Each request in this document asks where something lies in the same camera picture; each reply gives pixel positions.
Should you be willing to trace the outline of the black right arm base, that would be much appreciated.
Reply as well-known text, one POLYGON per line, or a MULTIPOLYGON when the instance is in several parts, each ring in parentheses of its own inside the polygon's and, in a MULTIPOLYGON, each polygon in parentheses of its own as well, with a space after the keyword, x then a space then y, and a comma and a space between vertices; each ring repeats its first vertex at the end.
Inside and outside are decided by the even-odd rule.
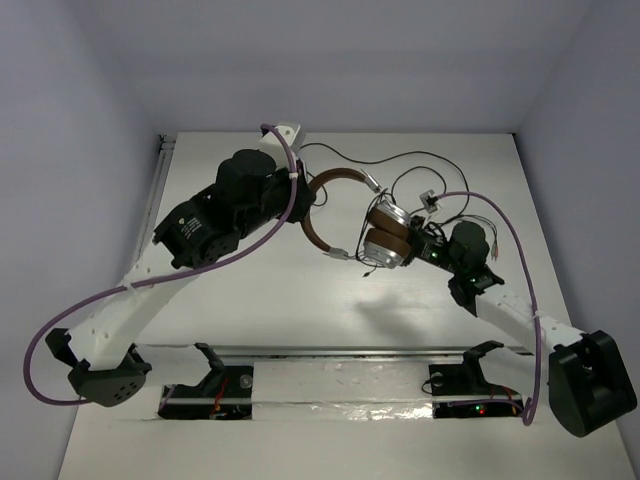
POLYGON ((503 344, 487 341, 465 351, 457 364, 432 364, 421 391, 433 402, 436 419, 519 418, 524 404, 506 386, 491 384, 481 372, 480 360, 503 344))

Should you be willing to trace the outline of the brown silver headphones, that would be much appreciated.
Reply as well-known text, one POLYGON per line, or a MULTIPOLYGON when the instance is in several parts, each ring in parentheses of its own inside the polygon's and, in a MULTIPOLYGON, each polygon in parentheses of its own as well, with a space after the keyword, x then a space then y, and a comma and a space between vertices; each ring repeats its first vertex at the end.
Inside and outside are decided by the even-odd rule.
POLYGON ((410 253, 407 242, 410 214, 397 205, 395 199, 367 172, 351 168, 333 168, 315 176, 309 186, 316 193, 334 180, 350 180, 366 185, 374 194, 373 204, 364 218, 366 232, 361 238, 362 247, 350 255, 346 250, 326 243, 316 233, 308 213, 301 223, 306 238, 325 255, 339 260, 357 260, 373 267, 394 269, 400 266, 410 253))

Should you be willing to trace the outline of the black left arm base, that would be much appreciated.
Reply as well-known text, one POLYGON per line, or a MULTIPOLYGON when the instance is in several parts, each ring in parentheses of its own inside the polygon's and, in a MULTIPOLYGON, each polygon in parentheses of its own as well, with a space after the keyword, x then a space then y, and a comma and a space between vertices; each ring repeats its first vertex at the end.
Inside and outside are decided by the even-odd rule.
POLYGON ((164 420, 251 420, 253 365, 225 365, 204 343, 195 345, 209 370, 195 385, 165 386, 158 406, 164 420))

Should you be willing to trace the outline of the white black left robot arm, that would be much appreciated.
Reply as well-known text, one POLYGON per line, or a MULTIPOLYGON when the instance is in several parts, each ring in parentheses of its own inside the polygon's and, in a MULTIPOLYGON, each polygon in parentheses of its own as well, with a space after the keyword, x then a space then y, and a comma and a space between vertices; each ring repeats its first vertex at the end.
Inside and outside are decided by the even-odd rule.
POLYGON ((69 366, 72 405, 128 401, 153 370, 139 350, 144 328, 201 275, 233 265, 303 220, 315 196, 297 148, 278 164, 262 149, 224 160, 216 180, 174 206, 121 283, 69 307, 41 332, 69 366))

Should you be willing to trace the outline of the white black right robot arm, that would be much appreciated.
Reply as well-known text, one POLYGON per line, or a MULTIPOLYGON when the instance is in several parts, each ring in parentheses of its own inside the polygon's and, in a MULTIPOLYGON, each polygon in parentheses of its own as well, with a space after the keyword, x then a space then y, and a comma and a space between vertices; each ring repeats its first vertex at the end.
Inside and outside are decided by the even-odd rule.
POLYGON ((576 437, 617 420, 638 406, 636 393, 614 338, 591 333, 543 314, 537 298, 510 290, 486 263, 484 229, 462 221, 449 235, 422 216, 409 224, 410 257, 451 273, 448 288, 456 304, 516 340, 521 357, 497 341, 466 351, 461 372, 470 391, 494 384, 526 397, 523 420, 531 423, 539 405, 576 437))

